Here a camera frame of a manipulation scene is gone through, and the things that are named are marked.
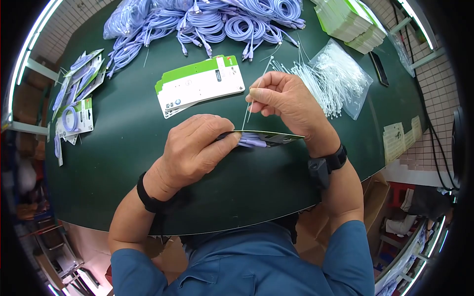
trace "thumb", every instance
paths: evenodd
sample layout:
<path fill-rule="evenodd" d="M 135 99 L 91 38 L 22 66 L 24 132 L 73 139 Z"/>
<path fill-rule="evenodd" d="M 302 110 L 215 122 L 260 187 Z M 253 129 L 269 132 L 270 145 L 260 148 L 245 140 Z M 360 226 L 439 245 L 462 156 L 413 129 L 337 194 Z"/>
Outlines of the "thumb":
<path fill-rule="evenodd" d="M 250 89 L 249 95 L 257 102 L 270 105 L 275 108 L 281 107 L 284 102 L 283 95 L 269 89 Z"/>
<path fill-rule="evenodd" d="M 202 162 L 215 163 L 221 161 L 229 152 L 237 146 L 242 133 L 234 132 L 228 134 L 224 139 L 215 141 L 199 153 Z"/>

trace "black watch band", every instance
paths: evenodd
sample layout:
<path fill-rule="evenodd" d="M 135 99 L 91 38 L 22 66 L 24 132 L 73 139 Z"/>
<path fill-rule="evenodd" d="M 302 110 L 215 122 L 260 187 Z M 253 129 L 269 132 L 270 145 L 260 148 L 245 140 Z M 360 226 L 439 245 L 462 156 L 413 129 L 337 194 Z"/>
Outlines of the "black watch band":
<path fill-rule="evenodd" d="M 145 191 L 145 187 L 143 186 L 143 177 L 145 176 L 145 174 L 146 171 L 138 178 L 138 197 L 142 201 L 143 205 L 145 205 L 145 210 L 151 213 L 162 213 L 167 203 L 164 201 L 160 201 L 156 198 L 152 198 L 147 194 L 147 192 Z"/>
<path fill-rule="evenodd" d="M 346 160 L 347 150 L 343 144 L 334 154 L 320 158 L 311 158 L 308 161 L 308 171 L 314 186 L 320 190 L 328 189 L 329 175 L 333 170 L 342 168 Z"/>

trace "shirt sleeve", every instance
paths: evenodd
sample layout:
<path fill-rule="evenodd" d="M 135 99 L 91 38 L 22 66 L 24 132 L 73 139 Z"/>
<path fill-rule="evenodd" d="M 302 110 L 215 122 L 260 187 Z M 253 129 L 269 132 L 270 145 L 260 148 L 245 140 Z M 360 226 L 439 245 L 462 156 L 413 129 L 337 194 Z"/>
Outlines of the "shirt sleeve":
<path fill-rule="evenodd" d="M 161 295 L 168 286 L 164 274 L 138 250 L 117 250 L 112 254 L 110 262 L 116 296 Z"/>
<path fill-rule="evenodd" d="M 322 271 L 334 295 L 374 296 L 374 267 L 364 223 L 348 221 L 332 234 Z"/>

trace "green table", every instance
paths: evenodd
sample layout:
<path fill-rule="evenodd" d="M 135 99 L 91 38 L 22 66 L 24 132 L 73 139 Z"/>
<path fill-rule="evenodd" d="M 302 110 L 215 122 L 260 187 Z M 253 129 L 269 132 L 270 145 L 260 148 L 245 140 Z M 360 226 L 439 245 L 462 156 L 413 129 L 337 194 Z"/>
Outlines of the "green table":
<path fill-rule="evenodd" d="M 102 39 L 105 20 L 119 0 L 109 4 L 87 20 L 71 37 L 62 66 L 70 67 L 84 51 L 112 49 L 114 40 Z M 304 30 L 290 31 L 313 57 L 329 40 L 321 30 L 313 4 L 304 0 L 301 18 Z M 245 44 L 226 38 L 212 45 L 214 54 L 241 56 Z M 259 62 L 274 51 L 274 45 L 262 44 L 254 61 L 239 64 L 248 87 L 263 72 Z M 374 79 L 359 118 L 354 121 L 343 112 L 332 119 L 349 158 L 361 180 L 385 166 L 383 127 L 402 122 L 405 132 L 411 119 L 424 116 L 415 80 L 399 62 L 393 45 L 385 42 L 375 50 L 385 68 L 390 87 L 378 83 L 368 55 L 344 46 L 345 50 Z M 175 34 L 153 41 L 144 67 L 147 49 L 135 60 L 106 79 L 93 92 L 94 131 L 81 134 L 81 143 L 62 143 L 64 166 L 58 167 L 54 142 L 46 149 L 46 173 L 56 217 L 84 227 L 108 231 L 117 205 L 136 184 L 138 176 L 162 155 L 168 131 L 194 114 L 212 113 L 230 119 L 240 128 L 247 103 L 243 94 L 216 99 L 193 106 L 170 119 L 164 119 L 154 85 L 164 72 L 207 58 L 206 52 L 187 45 L 189 56 L 181 52 Z M 275 54 L 279 62 L 291 66 L 298 49 L 284 42 Z M 52 91 L 56 97 L 59 87 Z M 51 120 L 52 111 L 48 112 Z M 253 114 L 246 128 L 289 132 L 278 117 Z M 268 221 L 317 204 L 320 194 L 310 185 L 307 174 L 307 150 L 303 141 L 268 149 L 236 148 L 215 170 L 201 181 L 185 188 L 186 198 L 179 200 L 161 228 L 152 226 L 152 235 L 206 233 Z"/>

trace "blue shirt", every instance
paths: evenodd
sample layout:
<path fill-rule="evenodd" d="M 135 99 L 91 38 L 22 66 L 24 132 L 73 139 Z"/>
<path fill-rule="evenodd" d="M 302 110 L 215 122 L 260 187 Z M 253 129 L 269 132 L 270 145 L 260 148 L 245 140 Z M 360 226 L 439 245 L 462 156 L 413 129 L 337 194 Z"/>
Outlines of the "blue shirt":
<path fill-rule="evenodd" d="M 365 226 L 349 221 L 331 236 L 323 266 L 299 258 L 290 232 L 272 222 L 196 236 L 189 264 L 168 285 L 143 253 L 112 254 L 115 295 L 374 295 Z"/>

